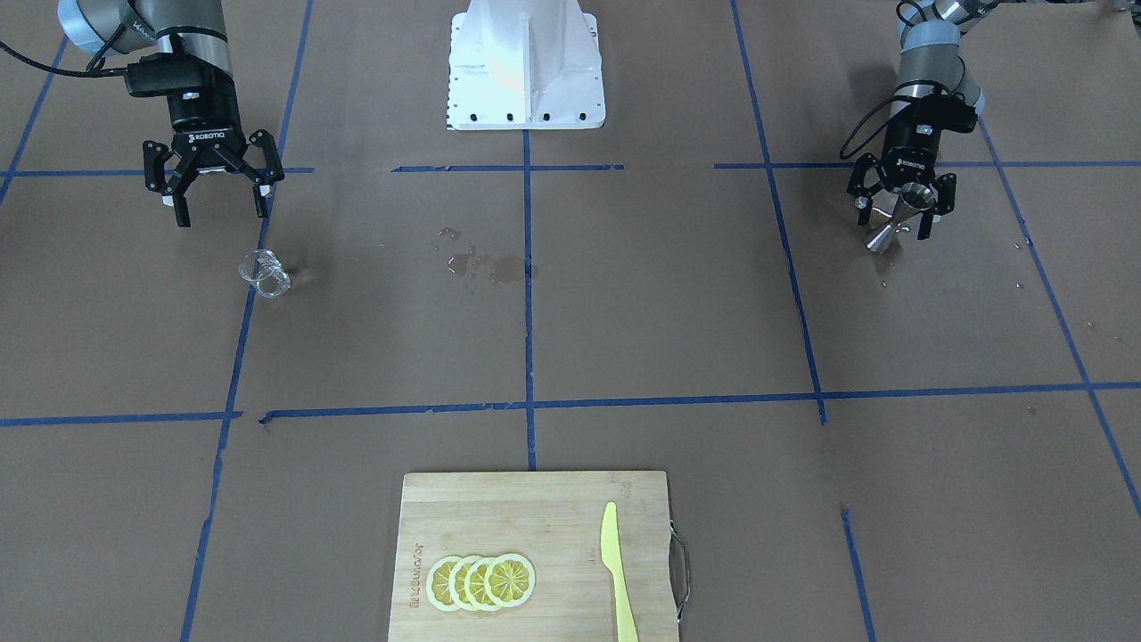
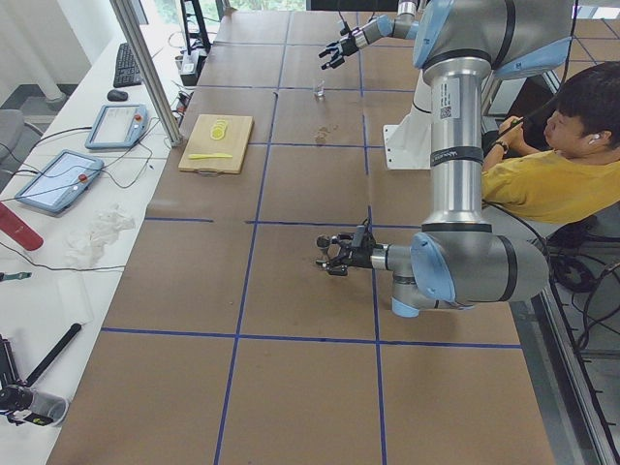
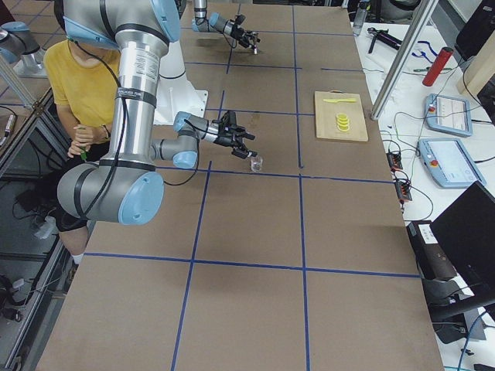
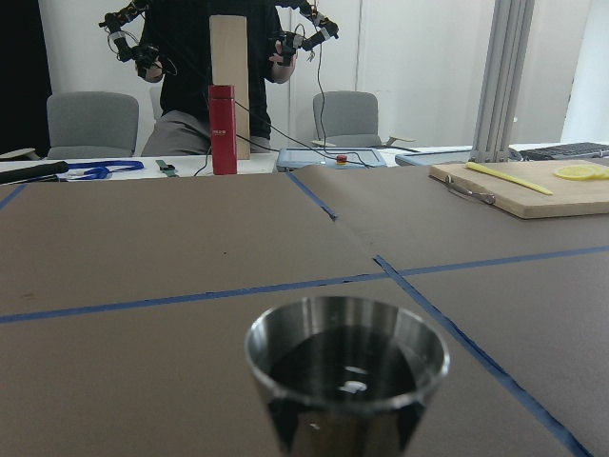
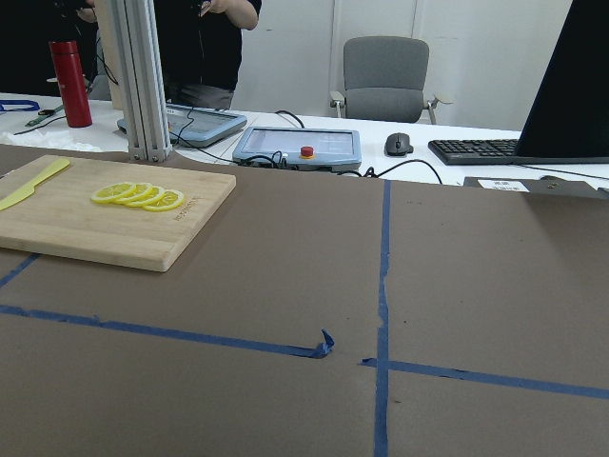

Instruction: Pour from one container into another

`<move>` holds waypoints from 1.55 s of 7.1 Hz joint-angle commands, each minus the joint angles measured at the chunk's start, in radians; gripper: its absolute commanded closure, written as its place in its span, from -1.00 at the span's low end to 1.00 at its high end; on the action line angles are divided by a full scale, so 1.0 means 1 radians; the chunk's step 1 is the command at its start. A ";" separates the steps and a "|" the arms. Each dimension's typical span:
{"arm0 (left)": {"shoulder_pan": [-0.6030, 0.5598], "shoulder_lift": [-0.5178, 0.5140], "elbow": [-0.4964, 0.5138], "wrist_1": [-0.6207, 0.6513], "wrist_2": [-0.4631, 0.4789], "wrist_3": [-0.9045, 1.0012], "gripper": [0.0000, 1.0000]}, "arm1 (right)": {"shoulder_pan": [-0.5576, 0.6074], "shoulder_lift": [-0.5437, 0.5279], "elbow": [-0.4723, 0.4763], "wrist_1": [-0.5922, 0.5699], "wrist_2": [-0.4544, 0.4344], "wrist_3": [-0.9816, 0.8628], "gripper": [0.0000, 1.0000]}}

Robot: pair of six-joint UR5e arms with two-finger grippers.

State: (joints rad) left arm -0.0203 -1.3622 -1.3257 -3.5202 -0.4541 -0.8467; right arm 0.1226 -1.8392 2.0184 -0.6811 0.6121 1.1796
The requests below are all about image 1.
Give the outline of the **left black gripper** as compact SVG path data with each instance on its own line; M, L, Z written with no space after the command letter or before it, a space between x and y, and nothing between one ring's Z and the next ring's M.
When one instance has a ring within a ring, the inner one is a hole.
M931 204L919 216L917 239L931 236L936 219L948 216L956 204L958 177L946 172L936 178L936 162L942 130L926 123L889 121L881 159L864 153L857 159L847 186L847 194L858 211L857 225L871 222L875 196L899 192L916 182L931 192Z

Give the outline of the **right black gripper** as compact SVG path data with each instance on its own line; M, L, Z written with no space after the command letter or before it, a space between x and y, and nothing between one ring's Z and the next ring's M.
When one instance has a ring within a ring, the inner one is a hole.
M173 208L176 226L192 226L186 192L194 182L194 171L244 174L254 184L256 216L268 218L269 196L285 172L276 139L268 130L256 130L246 141L235 86L178 88L167 94L167 99L173 141L171 147L143 143L144 174L147 190ZM261 151L262 168L245 160L250 147Z

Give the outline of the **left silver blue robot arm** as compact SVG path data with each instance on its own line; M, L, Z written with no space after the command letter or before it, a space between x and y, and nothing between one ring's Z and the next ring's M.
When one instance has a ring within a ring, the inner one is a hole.
M942 135L973 133L985 94L958 52L962 36L996 7L986 1L899 1L900 60L895 89L874 107L890 111L876 133L880 154L841 147L856 163L847 185L873 253L885 253L912 219L919 239L956 203L957 174L936 171Z

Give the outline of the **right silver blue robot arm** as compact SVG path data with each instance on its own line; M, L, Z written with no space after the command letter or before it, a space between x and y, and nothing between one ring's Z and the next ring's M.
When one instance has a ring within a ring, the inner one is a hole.
M57 16L68 40L100 62L107 54L155 47L126 68L90 70L119 76L132 97L163 97L173 130L170 144L143 143L147 190L189 227L186 192L200 174L229 172L253 182L256 214L269 214L274 184L284 178L273 135L244 135L219 1L60 1Z

